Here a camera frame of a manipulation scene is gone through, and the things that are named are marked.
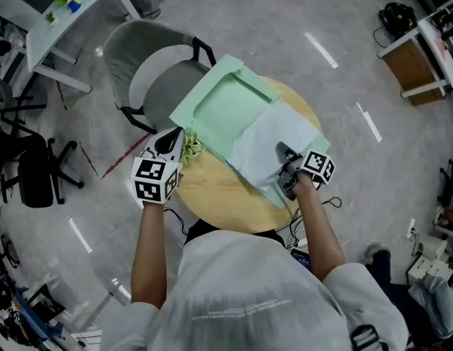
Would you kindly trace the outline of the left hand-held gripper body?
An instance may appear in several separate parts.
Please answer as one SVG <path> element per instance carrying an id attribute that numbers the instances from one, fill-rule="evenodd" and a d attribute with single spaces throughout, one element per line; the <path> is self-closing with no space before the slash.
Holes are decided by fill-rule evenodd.
<path id="1" fill-rule="evenodd" d="M 163 131 L 152 135 L 141 155 L 134 159 L 131 183 L 135 198 L 142 202 L 164 204 L 179 185 L 184 130 L 172 151 L 156 151 L 154 143 Z"/>

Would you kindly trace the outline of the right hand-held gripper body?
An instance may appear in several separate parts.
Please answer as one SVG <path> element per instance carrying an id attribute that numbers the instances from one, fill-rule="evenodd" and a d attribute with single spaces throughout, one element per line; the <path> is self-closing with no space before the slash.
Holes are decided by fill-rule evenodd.
<path id="1" fill-rule="evenodd" d="M 335 165 L 330 156 L 308 150 L 302 159 L 296 162 L 282 162 L 282 167 L 277 179 L 277 185 L 286 198 L 293 201 L 296 199 L 292 188 L 297 183 L 297 173 L 306 172 L 313 182 L 328 185 L 334 174 Z"/>

